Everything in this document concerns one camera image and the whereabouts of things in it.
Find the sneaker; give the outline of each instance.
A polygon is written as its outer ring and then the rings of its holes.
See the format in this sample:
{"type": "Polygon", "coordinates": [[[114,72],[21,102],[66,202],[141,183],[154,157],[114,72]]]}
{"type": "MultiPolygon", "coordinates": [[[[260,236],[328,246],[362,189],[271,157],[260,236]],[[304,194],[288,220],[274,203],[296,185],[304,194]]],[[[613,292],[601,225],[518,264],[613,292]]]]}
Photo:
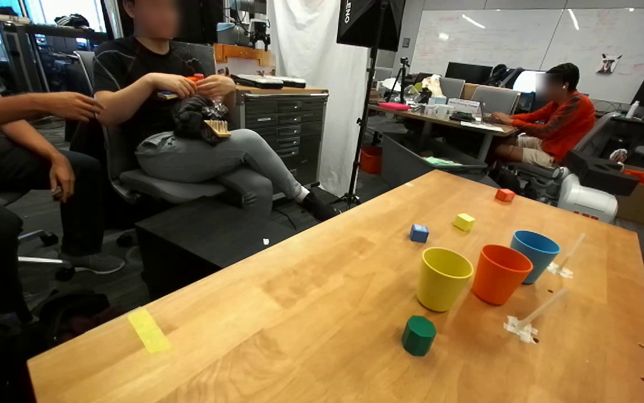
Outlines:
{"type": "Polygon", "coordinates": [[[321,202],[317,191],[309,191],[309,194],[301,200],[301,206],[307,213],[311,213],[317,221],[331,220],[338,213],[331,209],[331,203],[321,202]]]}
{"type": "Polygon", "coordinates": [[[90,271],[97,276],[110,276],[126,266],[126,261],[116,255],[92,253],[92,255],[75,255],[69,258],[74,271],[90,271]]]}

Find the gray pants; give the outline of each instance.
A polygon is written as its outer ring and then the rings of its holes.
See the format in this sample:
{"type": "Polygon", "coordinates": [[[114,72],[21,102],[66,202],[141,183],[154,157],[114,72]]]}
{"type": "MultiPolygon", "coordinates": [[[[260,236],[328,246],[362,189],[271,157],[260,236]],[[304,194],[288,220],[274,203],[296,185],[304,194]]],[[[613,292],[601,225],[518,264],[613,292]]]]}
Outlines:
{"type": "Polygon", "coordinates": [[[304,192],[277,153],[252,130],[235,130],[216,146],[158,131],[139,144],[137,159],[141,171],[156,178],[216,181],[239,192],[241,206],[254,213],[273,210],[274,191],[291,200],[304,192]]]}

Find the orange cup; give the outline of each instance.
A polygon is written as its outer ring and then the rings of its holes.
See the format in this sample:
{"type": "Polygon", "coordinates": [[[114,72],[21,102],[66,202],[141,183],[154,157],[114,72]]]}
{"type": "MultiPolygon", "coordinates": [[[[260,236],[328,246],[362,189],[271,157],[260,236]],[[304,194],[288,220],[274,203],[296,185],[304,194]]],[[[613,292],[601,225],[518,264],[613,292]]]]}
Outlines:
{"type": "Polygon", "coordinates": [[[488,304],[506,304],[533,271],[533,261],[508,246],[488,243],[480,248],[472,294],[488,304]]]}

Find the yellow block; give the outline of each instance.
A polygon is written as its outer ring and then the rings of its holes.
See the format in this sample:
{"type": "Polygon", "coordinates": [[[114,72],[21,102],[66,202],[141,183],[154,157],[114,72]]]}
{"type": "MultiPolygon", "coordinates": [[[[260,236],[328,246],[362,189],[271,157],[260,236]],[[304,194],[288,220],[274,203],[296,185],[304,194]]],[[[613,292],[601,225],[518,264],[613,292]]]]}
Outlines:
{"type": "Polygon", "coordinates": [[[128,313],[126,318],[133,326],[143,347],[150,353],[160,353],[169,350],[169,341],[166,339],[166,334],[160,332],[160,326],[156,325],[156,321],[150,315],[148,309],[137,309],[128,313]]]}
{"type": "Polygon", "coordinates": [[[474,228],[474,218],[468,213],[461,213],[455,215],[454,225],[470,233],[474,228]]]}

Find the red shirt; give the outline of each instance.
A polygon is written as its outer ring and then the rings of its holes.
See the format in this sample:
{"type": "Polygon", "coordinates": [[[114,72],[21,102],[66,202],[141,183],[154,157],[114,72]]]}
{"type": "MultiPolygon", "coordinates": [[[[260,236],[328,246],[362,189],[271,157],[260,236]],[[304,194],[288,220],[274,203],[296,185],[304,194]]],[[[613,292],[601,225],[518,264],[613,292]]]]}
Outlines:
{"type": "Polygon", "coordinates": [[[554,164],[563,164],[575,144],[595,126],[595,105],[587,96],[573,92],[565,100],[547,102],[527,114],[515,114],[511,126],[540,137],[543,153],[554,164]]]}

